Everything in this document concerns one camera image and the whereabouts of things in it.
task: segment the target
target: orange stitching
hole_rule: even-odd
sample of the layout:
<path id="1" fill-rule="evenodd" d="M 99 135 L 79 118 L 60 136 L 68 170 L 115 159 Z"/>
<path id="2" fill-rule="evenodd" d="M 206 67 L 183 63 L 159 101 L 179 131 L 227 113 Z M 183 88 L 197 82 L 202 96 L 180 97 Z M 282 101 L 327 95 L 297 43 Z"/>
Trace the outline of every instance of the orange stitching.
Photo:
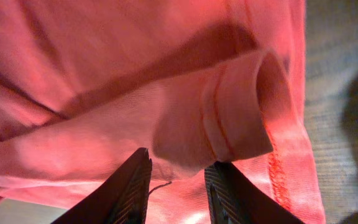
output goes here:
<path id="1" fill-rule="evenodd" d="M 286 176 L 283 171 L 282 161 L 280 160 L 279 149 L 271 138 L 270 130 L 264 123 L 266 132 L 272 142 L 273 152 L 268 155 L 268 174 L 272 181 L 274 198 L 283 208 L 291 210 L 291 202 L 288 189 L 285 187 Z"/>
<path id="2" fill-rule="evenodd" d="M 218 98 L 218 89 L 221 86 L 222 77 L 223 77 L 224 73 L 226 72 L 226 69 L 227 69 L 227 65 L 223 65 L 222 69 L 221 69 L 221 72 L 219 74 L 218 82 L 217 82 L 216 87 L 215 87 L 214 96 L 213 96 L 213 103 L 214 103 L 214 113 L 215 113 L 215 117 L 216 117 L 216 122 L 218 123 L 218 128 L 222 133 L 222 137 L 224 139 L 224 142 L 226 143 L 226 147 L 227 147 L 230 155 L 234 157 L 233 148 L 231 147 L 231 145 L 229 143 L 229 140 L 227 138 L 227 134 L 225 133 L 225 131 L 223 129 L 222 122 L 219 119 L 219 110 L 218 110 L 218 103 L 217 103 L 218 102 L 218 100 L 217 100 L 217 98 Z"/>

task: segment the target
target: pink fabric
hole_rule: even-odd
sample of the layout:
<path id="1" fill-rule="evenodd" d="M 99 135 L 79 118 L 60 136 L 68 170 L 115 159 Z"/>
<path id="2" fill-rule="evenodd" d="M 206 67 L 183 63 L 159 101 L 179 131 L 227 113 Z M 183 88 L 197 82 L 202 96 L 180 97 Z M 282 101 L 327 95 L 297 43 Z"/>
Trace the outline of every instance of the pink fabric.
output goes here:
<path id="1" fill-rule="evenodd" d="M 174 181 L 147 223 L 209 223 L 215 160 L 324 223 L 304 22 L 301 0 L 0 0 L 0 201 L 70 208 L 148 147 L 150 187 Z"/>

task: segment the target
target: floor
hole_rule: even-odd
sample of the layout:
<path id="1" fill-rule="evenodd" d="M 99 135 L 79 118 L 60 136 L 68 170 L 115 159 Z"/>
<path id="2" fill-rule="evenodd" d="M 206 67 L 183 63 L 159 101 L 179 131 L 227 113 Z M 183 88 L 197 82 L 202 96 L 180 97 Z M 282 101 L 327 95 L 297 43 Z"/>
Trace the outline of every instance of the floor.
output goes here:
<path id="1" fill-rule="evenodd" d="M 327 223 L 358 223 L 358 1 L 308 1 L 305 126 Z M 50 223 L 64 210 L 13 200 L 0 223 Z"/>

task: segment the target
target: stitching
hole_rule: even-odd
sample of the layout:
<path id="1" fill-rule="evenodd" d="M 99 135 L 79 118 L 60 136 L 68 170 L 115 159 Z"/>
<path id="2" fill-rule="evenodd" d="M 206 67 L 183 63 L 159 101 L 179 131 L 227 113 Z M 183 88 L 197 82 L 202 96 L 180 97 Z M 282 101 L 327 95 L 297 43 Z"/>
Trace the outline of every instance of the stitching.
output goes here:
<path id="1" fill-rule="evenodd" d="M 206 83 L 207 83 L 207 79 L 204 78 L 204 79 L 202 79 L 202 81 L 204 82 L 204 83 L 203 83 L 203 86 L 204 86 L 204 87 L 202 88 L 202 90 L 203 90 L 203 89 L 205 89 L 205 86 L 206 86 Z M 201 105 L 201 106 L 200 106 L 201 130 L 202 130 L 202 132 L 203 132 L 203 135 L 204 135 L 205 138 L 206 138 L 206 142 L 207 142 L 207 145 L 208 145 L 208 149 L 209 149 L 210 153 L 212 154 L 212 157 L 213 157 L 214 161 L 216 161 L 216 160 L 217 160 L 216 154 L 215 154 L 215 152 L 214 152 L 214 150 L 213 150 L 213 148 L 212 148 L 211 140 L 209 140 L 209 137 L 208 137 L 207 132 L 206 132 L 206 130 L 205 130 L 205 126 L 204 126 L 204 124 L 203 124 L 203 121 L 204 121 L 204 111 L 203 111 L 203 106 L 202 106 L 202 105 L 203 105 L 202 96 L 203 96 L 203 91 L 201 91 L 201 93 L 198 95 L 198 101 L 199 101 L 199 104 Z"/>
<path id="2" fill-rule="evenodd" d="M 264 123 L 268 136 L 271 136 L 270 130 Z M 280 150 L 278 149 L 275 141 L 270 138 L 273 146 L 273 152 L 268 155 L 268 174 L 273 186 L 273 195 L 277 203 L 288 211 L 291 210 L 291 202 L 289 198 L 288 189 L 285 186 L 286 175 L 283 170 L 283 162 L 280 159 Z"/>
<path id="3" fill-rule="evenodd" d="M 222 77 L 225 74 L 226 69 L 227 69 L 227 65 L 225 64 L 225 65 L 222 66 L 222 69 L 221 69 L 221 71 L 219 73 L 218 82 L 216 84 L 216 87 L 215 87 L 215 90 L 214 90 L 214 95 L 213 95 L 213 104 L 214 104 L 214 113 L 215 113 L 215 117 L 216 117 L 216 122 L 218 123 L 218 128 L 222 133 L 222 137 L 224 139 L 224 142 L 226 143 L 226 147 L 227 147 L 230 155 L 232 157 L 234 157 L 233 148 L 231 147 L 230 142 L 229 142 L 229 140 L 227 138 L 227 134 L 224 131 L 222 121 L 219 119 L 220 117 L 219 117 L 219 109 L 218 109 L 218 89 L 221 86 Z"/>

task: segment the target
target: seam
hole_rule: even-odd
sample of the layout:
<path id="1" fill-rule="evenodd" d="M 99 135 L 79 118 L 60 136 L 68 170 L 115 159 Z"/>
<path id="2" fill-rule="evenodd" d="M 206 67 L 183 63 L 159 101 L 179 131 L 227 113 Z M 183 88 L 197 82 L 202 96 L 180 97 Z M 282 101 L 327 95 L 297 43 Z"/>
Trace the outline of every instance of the seam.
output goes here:
<path id="1" fill-rule="evenodd" d="M 214 161 L 216 161 L 217 160 L 216 154 L 215 154 L 215 152 L 214 152 L 214 150 L 212 148 L 211 140 L 209 140 L 208 134 L 207 134 L 207 132 L 205 130 L 205 126 L 203 124 L 203 122 L 204 122 L 204 110 L 203 110 L 203 107 L 202 107 L 202 105 L 203 105 L 203 99 L 202 99 L 203 94 L 202 94 L 202 92 L 205 89 L 205 86 L 206 86 L 208 80 L 207 80 L 207 78 L 204 78 L 204 79 L 202 79 L 202 81 L 203 81 L 203 87 L 201 89 L 201 93 L 198 95 L 198 103 L 199 103 L 199 105 L 201 105 L 200 106 L 201 131 L 203 132 L 203 135 L 206 138 L 208 149 L 209 149 L 210 153 L 212 154 Z"/>
<path id="2" fill-rule="evenodd" d="M 275 141 L 271 138 L 272 135 L 270 129 L 265 125 L 265 122 L 263 122 L 263 124 L 273 146 L 273 152 L 268 155 L 268 174 L 270 180 L 272 181 L 273 196 L 277 203 L 279 203 L 288 211 L 291 211 L 289 193 L 287 187 L 285 186 L 287 177 L 283 170 L 283 162 L 280 158 L 280 150 L 275 144 Z"/>
<path id="3" fill-rule="evenodd" d="M 215 114 L 215 117 L 216 117 L 216 122 L 218 124 L 218 128 L 219 128 L 219 130 L 220 130 L 220 132 L 222 134 L 222 137 L 223 137 L 224 142 L 226 144 L 226 147 L 227 147 L 227 149 L 228 149 L 228 151 L 230 153 L 230 156 L 234 157 L 234 151 L 233 151 L 233 148 L 230 145 L 229 139 L 227 138 L 227 134 L 224 131 L 222 121 L 220 120 L 219 108 L 218 108 L 218 90 L 219 90 L 219 87 L 221 86 L 222 77 L 225 74 L 226 69 L 227 69 L 227 65 L 225 64 L 225 65 L 222 66 L 222 69 L 221 69 L 221 71 L 219 73 L 218 82 L 217 82 L 217 84 L 215 86 L 214 95 L 213 95 L 213 104 L 214 104 L 214 114 Z"/>

